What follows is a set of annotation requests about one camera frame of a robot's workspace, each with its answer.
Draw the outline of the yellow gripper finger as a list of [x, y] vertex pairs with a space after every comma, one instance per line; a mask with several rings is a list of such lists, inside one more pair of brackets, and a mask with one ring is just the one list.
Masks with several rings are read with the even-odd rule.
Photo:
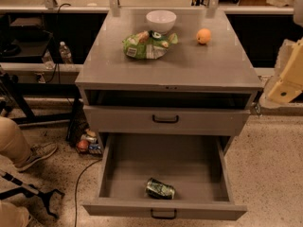
[[267, 98], [285, 104], [303, 92], [303, 38], [297, 42], [285, 40], [276, 59], [275, 75]]

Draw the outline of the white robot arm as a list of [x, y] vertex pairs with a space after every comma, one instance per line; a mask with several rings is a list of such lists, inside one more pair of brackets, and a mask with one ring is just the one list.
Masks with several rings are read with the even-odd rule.
[[[267, 0], [277, 7], [290, 5], [294, 8], [294, 22], [303, 26], [303, 0]], [[289, 103], [303, 91], [303, 39], [292, 45], [292, 52], [275, 72], [264, 89], [265, 98], [275, 104]]]

